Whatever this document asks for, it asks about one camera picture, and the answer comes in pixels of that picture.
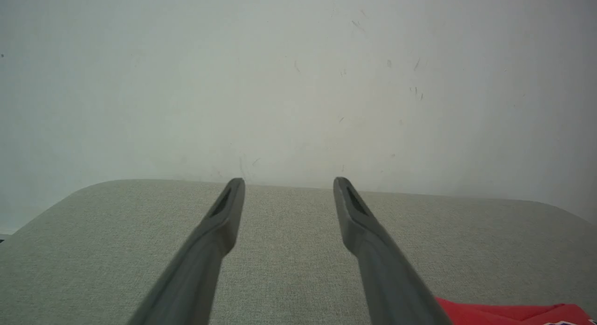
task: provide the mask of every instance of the red fabric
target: red fabric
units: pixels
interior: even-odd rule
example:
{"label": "red fabric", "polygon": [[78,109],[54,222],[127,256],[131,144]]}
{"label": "red fabric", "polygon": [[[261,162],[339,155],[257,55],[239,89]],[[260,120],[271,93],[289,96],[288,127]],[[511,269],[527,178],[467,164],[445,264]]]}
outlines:
{"label": "red fabric", "polygon": [[597,325],[575,304],[492,306],[437,301],[454,325]]}

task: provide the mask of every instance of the gray fabric surface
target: gray fabric surface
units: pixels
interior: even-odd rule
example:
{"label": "gray fabric surface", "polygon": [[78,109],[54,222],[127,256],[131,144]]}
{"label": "gray fabric surface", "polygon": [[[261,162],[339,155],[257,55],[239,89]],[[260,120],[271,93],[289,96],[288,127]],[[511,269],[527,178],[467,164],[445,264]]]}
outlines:
{"label": "gray fabric surface", "polygon": [[[0,244],[0,324],[125,323],[222,188],[120,180],[55,204]],[[594,225],[537,202],[361,194],[439,297],[597,317]],[[331,189],[247,187],[211,323],[369,323]]]}

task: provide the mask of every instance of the scuff mark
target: scuff mark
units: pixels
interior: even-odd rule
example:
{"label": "scuff mark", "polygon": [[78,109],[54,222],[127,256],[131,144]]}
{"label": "scuff mark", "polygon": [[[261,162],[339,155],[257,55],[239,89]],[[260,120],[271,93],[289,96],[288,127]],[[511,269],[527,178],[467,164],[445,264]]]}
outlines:
{"label": "scuff mark", "polygon": [[218,173],[218,176],[220,176],[220,178],[224,178],[224,177],[222,176],[222,173],[220,172],[220,170],[218,170],[218,168],[216,168],[216,167],[213,167],[213,168],[214,168],[215,172],[217,172],[217,173]]}
{"label": "scuff mark", "polygon": [[363,27],[361,26],[361,24],[359,22],[352,21],[352,24],[354,24],[354,26],[359,28],[362,32],[365,32],[365,29],[363,29]]}
{"label": "scuff mark", "polygon": [[243,178],[247,178],[247,176],[245,176],[245,170],[243,169],[243,158],[242,157],[238,157],[238,166],[241,168],[241,174],[243,175]]}

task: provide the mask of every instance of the red cloth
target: red cloth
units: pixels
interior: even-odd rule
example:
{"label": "red cloth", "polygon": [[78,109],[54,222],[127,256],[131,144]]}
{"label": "red cloth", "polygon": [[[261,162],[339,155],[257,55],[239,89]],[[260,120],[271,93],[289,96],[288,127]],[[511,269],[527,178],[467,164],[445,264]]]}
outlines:
{"label": "red cloth", "polygon": [[492,306],[437,301],[454,325],[597,325],[575,304]]}

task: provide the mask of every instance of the white wall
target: white wall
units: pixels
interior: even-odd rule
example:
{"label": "white wall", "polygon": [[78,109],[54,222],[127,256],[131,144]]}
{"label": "white wall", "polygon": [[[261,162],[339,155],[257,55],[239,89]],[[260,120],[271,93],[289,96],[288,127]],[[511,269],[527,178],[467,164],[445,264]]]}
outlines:
{"label": "white wall", "polygon": [[595,4],[0,0],[0,229],[105,180],[341,174],[597,221]]}

